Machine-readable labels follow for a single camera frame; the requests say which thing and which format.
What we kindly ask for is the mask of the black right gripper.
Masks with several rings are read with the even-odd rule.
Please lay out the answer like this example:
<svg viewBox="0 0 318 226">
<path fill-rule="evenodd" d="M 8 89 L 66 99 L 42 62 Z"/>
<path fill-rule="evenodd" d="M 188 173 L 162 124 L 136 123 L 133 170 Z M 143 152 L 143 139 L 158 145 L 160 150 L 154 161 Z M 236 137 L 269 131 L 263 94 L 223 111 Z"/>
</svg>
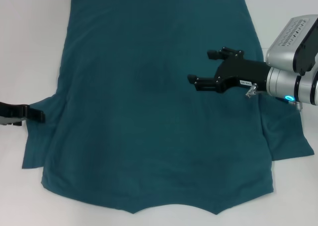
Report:
<svg viewBox="0 0 318 226">
<path fill-rule="evenodd" d="M 241 81 L 257 84 L 258 90 L 266 91 L 270 66 L 265 62 L 244 59 L 244 51 L 222 47 L 220 50 L 208 50 L 210 60 L 222 60 L 214 78 L 188 75 L 187 80 L 197 91 L 215 91 L 224 93 L 232 87 L 248 86 Z"/>
</svg>

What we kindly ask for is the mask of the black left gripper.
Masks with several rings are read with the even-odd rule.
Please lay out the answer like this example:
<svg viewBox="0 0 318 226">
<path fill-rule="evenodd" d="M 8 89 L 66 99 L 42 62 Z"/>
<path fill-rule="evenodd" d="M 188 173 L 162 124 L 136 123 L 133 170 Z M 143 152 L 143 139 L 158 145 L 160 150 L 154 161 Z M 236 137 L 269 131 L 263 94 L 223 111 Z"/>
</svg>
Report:
<svg viewBox="0 0 318 226">
<path fill-rule="evenodd" d="M 38 123 L 45 123 L 46 117 L 42 110 L 30 107 L 26 104 L 13 105 L 0 103 L 0 124 L 21 126 L 25 119 Z"/>
</svg>

